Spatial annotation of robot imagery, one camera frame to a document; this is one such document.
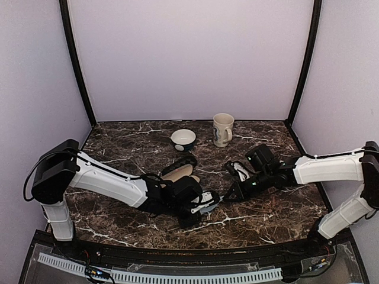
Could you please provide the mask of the light blue cloth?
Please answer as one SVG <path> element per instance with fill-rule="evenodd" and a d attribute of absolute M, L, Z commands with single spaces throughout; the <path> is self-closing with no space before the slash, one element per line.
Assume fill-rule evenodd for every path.
<path fill-rule="evenodd" d="M 211 212 L 216 206 L 217 205 L 212 205 L 212 206 L 201 208 L 200 212 L 201 212 L 201 214 L 205 214 L 205 213 Z"/>

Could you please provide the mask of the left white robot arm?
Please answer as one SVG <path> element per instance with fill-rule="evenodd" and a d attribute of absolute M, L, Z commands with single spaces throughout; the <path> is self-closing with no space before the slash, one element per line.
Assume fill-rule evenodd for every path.
<path fill-rule="evenodd" d="M 60 248 L 69 257 L 78 258 L 83 254 L 83 244 L 75 238 L 75 226 L 69 216 L 65 199 L 68 187 L 116 199 L 151 217 L 173 215 L 182 227 L 189 227 L 200 221 L 214 199 L 191 174 L 180 172 L 188 167 L 189 164 L 177 163 L 169 179 L 153 173 L 130 175 L 89 157 L 80 151 L 76 140 L 68 139 L 39 158 L 27 176 L 34 179 L 31 197 L 27 197 L 26 179 L 23 198 L 40 203 Z"/>

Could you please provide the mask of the black checkered glasses case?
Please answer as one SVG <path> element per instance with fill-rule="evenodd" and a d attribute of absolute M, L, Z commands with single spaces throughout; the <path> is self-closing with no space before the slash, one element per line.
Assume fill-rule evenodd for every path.
<path fill-rule="evenodd" d="M 180 158 L 179 160 L 173 162 L 169 166 L 165 167 L 161 171 L 161 175 L 164 176 L 164 175 L 168 174 L 169 172 L 174 171 L 176 169 L 179 169 L 181 166 L 185 166 L 187 164 L 190 164 L 193 167 L 195 167 L 197 165 L 197 163 L 198 163 L 197 159 L 193 155 L 187 155 L 187 156 L 184 156 L 184 157 Z"/>

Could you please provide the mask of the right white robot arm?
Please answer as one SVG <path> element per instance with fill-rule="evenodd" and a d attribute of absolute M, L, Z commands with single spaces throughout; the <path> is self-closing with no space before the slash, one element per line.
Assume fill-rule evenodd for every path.
<path fill-rule="evenodd" d="M 374 141 L 345 153 L 324 156 L 306 154 L 284 160 L 275 156 L 266 144 L 260 144 L 245 156 L 253 167 L 252 171 L 239 162 L 225 164 L 237 181 L 225 194 L 224 201 L 246 201 L 271 187 L 281 189 L 337 180 L 362 183 L 350 198 L 315 222 L 308 239 L 302 244 L 306 256 L 316 256 L 324 249 L 325 241 L 378 211 L 378 144 Z"/>

